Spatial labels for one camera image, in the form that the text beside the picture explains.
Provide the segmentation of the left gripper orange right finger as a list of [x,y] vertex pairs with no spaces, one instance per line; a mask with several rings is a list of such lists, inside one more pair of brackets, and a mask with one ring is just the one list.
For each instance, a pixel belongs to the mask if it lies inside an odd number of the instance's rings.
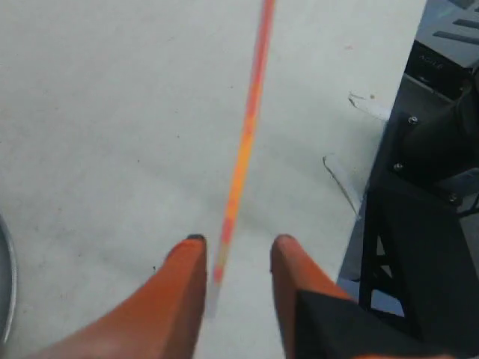
[[361,309],[292,236],[270,251],[275,311],[286,358],[447,358]]

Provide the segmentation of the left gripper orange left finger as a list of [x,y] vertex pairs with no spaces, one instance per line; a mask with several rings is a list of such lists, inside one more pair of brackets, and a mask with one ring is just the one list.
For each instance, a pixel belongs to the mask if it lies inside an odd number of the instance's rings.
[[32,357],[192,358],[206,289],[207,241],[190,235],[112,311]]

